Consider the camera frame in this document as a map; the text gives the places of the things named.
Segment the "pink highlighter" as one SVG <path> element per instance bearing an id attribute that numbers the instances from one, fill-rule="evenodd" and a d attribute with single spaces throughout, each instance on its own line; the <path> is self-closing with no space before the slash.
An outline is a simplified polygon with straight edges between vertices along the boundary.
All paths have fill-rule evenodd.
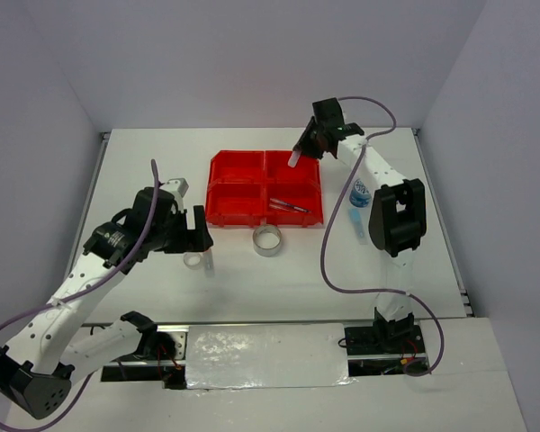
<path id="1" fill-rule="evenodd" d="M 288 159 L 288 167 L 295 168 L 298 165 L 301 155 L 302 153 L 300 151 L 294 150 Z"/>

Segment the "blue pen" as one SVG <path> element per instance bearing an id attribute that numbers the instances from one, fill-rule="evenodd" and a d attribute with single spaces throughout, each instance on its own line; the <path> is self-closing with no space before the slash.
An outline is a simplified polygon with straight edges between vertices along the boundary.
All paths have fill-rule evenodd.
<path id="1" fill-rule="evenodd" d="M 276 202 L 270 202 L 269 208 L 276 211 L 281 212 L 296 212 L 296 213 L 302 213 L 302 214 L 309 214 L 311 211 L 307 209 L 303 209 L 302 207 L 298 206 L 285 206 Z"/>

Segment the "large grey tape roll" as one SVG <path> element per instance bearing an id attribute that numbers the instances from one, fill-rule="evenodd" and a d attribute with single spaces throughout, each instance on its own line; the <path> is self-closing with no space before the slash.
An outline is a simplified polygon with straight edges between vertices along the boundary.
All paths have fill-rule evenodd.
<path id="1" fill-rule="evenodd" d="M 262 225 L 252 234 L 253 249 L 261 257 L 277 256 L 283 245 L 282 232 L 274 225 Z"/>

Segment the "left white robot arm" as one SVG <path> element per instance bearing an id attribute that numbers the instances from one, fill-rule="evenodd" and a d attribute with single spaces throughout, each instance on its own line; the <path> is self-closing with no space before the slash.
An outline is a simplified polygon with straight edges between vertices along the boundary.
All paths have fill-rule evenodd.
<path id="1" fill-rule="evenodd" d="M 150 253 L 205 252 L 213 245 L 205 209 L 187 211 L 178 193 L 146 187 L 130 208 L 98 226 L 46 306 L 0 346 L 0 392 L 34 419 L 59 409 L 74 383 L 122 356 L 146 359 L 175 342 L 147 316 L 130 311 L 80 341 L 73 338 L 107 293 Z"/>

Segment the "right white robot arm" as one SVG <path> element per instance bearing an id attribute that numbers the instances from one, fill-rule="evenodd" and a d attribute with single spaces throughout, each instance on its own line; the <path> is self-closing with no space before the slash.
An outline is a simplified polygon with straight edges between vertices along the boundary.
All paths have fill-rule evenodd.
<path id="1" fill-rule="evenodd" d="M 355 180 L 373 184 L 368 235 L 382 253 L 382 282 L 378 288 L 364 288 L 376 297 L 373 342 L 383 352 L 393 352 L 414 331 L 411 293 L 413 257 L 427 233 L 426 189 L 417 178 L 408 179 L 393 168 L 371 145 L 375 138 L 390 134 L 397 121 L 385 130 L 370 134 L 345 119 L 342 99 L 328 98 L 312 105 L 312 116 L 294 145 L 294 157 L 321 159 L 330 154 L 350 167 L 343 189 Z"/>

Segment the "small clear tape roll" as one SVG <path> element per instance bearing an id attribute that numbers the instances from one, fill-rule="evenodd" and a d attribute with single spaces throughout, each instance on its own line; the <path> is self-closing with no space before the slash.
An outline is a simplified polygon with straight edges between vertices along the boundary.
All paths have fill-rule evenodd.
<path id="1" fill-rule="evenodd" d="M 183 256 L 184 265 L 191 270 L 199 270 L 203 267 L 203 255 L 201 253 L 188 252 Z"/>

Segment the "orange cap highlighter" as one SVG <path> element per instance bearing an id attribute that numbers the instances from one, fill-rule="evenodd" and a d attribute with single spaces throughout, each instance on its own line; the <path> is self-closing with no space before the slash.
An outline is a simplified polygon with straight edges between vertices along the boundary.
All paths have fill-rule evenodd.
<path id="1" fill-rule="evenodd" d="M 213 253 L 211 250 L 208 250 L 203 253 L 203 267 L 204 267 L 204 272 L 207 277 L 215 276 L 214 259 L 213 259 Z"/>

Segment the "red four-compartment bin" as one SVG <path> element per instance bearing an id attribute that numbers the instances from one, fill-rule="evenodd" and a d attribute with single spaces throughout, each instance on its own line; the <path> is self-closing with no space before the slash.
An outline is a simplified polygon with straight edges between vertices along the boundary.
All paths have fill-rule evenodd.
<path id="1" fill-rule="evenodd" d="M 207 222 L 219 228 L 317 227 L 324 221 L 320 165 L 301 157 L 288 167 L 287 150 L 222 150 L 210 163 L 206 190 Z M 269 208 L 276 198 L 310 211 L 302 214 Z"/>

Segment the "blue highlighter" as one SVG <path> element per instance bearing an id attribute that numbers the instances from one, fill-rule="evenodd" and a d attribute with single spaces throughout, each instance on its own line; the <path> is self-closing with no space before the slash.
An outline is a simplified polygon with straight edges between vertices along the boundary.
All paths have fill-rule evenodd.
<path id="1" fill-rule="evenodd" d="M 363 224 L 361 212 L 357 208 L 348 209 L 348 217 L 355 232 L 355 236 L 359 244 L 366 245 L 368 243 L 368 236 Z"/>

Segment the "silver foil cover plate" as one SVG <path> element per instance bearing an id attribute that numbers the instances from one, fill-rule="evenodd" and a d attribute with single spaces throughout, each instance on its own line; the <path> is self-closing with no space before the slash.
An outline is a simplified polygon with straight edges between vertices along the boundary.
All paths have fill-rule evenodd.
<path id="1" fill-rule="evenodd" d="M 339 323 L 192 326 L 185 350 L 190 389 L 242 390 L 347 385 Z"/>

